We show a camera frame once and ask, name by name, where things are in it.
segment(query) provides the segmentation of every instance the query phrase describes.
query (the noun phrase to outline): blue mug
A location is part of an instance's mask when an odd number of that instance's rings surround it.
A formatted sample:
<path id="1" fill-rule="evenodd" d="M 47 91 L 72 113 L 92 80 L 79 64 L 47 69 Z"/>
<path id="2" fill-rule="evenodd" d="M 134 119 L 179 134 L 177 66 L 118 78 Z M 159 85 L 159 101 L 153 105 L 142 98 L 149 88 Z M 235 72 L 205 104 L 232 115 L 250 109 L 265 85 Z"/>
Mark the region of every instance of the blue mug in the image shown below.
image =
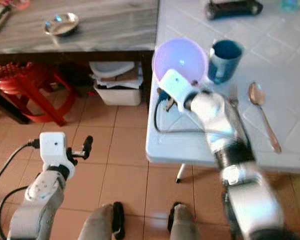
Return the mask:
<path id="1" fill-rule="evenodd" d="M 209 54 L 209 79 L 215 84 L 231 79 L 243 52 L 243 46 L 235 41 L 221 40 L 214 43 Z"/>

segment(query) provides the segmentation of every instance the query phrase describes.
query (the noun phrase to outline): tiled floor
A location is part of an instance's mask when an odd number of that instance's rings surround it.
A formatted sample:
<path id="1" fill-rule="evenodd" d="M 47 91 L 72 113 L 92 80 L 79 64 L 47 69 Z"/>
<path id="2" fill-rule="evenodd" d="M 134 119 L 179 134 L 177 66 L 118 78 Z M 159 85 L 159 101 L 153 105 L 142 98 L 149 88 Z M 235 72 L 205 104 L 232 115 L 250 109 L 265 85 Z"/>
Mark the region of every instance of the tiled floor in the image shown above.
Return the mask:
<path id="1" fill-rule="evenodd" d="M 53 96 L 60 105 L 63 91 Z M 87 135 L 94 137 L 90 158 L 79 160 L 75 176 L 67 182 L 65 199 L 53 224 L 52 240 L 77 239 L 90 212 L 120 201 L 126 216 L 126 240 L 168 240 L 167 216 L 175 201 L 186 203 L 196 216 L 202 239 L 230 239 L 221 203 L 222 185 L 212 169 L 189 166 L 183 182 L 175 184 L 177 164 L 148 163 L 145 155 L 147 107 L 107 106 L 99 97 L 79 98 L 65 117 L 69 124 L 53 122 L 19 125 L 0 113 L 0 168 L 12 151 L 40 132 L 64 131 L 68 145 L 79 149 Z M 9 191 L 31 183 L 42 169 L 39 151 L 27 149 L 17 156 L 0 179 L 0 200 Z M 300 233 L 300 176 L 269 175 L 289 228 Z M 2 221 L 5 231 L 23 200 L 8 199 Z"/>

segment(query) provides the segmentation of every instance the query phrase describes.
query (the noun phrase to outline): white tiled tabletop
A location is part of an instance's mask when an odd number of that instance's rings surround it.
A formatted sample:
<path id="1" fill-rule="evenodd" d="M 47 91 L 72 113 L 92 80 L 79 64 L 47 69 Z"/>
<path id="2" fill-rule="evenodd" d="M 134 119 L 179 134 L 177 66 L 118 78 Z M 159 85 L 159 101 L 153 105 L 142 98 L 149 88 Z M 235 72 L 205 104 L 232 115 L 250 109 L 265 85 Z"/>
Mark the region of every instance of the white tiled tabletop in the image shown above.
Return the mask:
<path id="1" fill-rule="evenodd" d="M 245 52 L 233 78 L 208 87 L 228 95 L 231 85 L 238 85 L 239 112 L 261 167 L 300 172 L 300 11 L 282 11 L 280 0 L 261 0 L 263 11 L 258 16 L 208 21 L 203 13 L 205 2 L 161 0 L 156 46 L 173 38 L 186 37 L 207 52 L 216 40 L 240 42 Z M 251 82 L 260 83 L 265 91 L 263 109 L 282 146 L 280 155 L 271 148 L 259 109 L 248 100 Z M 203 134 L 156 132 L 153 113 L 158 99 L 157 87 L 153 79 L 146 141 L 149 160 L 215 166 Z M 166 130 L 196 126 L 175 106 L 169 113 L 160 107 L 157 121 L 160 128 Z"/>

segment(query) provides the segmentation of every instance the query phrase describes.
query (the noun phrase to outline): red plastic stool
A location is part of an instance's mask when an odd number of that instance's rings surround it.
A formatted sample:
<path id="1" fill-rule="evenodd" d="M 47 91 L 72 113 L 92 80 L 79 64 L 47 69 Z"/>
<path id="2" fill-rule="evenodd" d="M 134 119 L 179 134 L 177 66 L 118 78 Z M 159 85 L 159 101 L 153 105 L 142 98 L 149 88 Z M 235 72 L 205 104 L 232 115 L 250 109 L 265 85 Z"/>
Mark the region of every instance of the red plastic stool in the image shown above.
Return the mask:
<path id="1" fill-rule="evenodd" d="M 52 92 L 51 83 L 61 83 L 69 90 L 66 101 L 59 109 L 55 109 L 40 92 L 40 89 Z M 59 126 L 66 123 L 63 115 L 71 109 L 78 96 L 75 89 L 63 80 L 53 67 L 32 62 L 26 65 L 18 63 L 0 65 L 0 90 L 32 121 L 37 123 L 54 121 Z M 29 100 L 37 104 L 45 114 L 33 115 L 27 108 Z"/>

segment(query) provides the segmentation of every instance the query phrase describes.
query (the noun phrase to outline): spoon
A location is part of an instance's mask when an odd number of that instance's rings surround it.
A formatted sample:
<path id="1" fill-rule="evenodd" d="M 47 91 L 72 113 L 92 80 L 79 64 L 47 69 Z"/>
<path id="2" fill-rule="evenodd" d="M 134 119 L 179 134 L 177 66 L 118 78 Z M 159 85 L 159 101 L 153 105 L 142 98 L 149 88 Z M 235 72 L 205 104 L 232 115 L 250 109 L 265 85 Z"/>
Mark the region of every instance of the spoon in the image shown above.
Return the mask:
<path id="1" fill-rule="evenodd" d="M 265 128 L 266 128 L 266 132 L 268 133 L 268 136 L 270 138 L 272 148 L 277 154 L 280 154 L 282 152 L 280 144 L 279 144 L 274 132 L 272 131 L 272 129 L 270 127 L 270 124 L 267 120 L 264 110 L 262 109 L 262 105 L 265 102 L 265 92 L 261 89 L 260 85 L 253 82 L 249 86 L 248 95 L 249 95 L 250 102 L 260 108 L 260 110 L 262 112 Z"/>

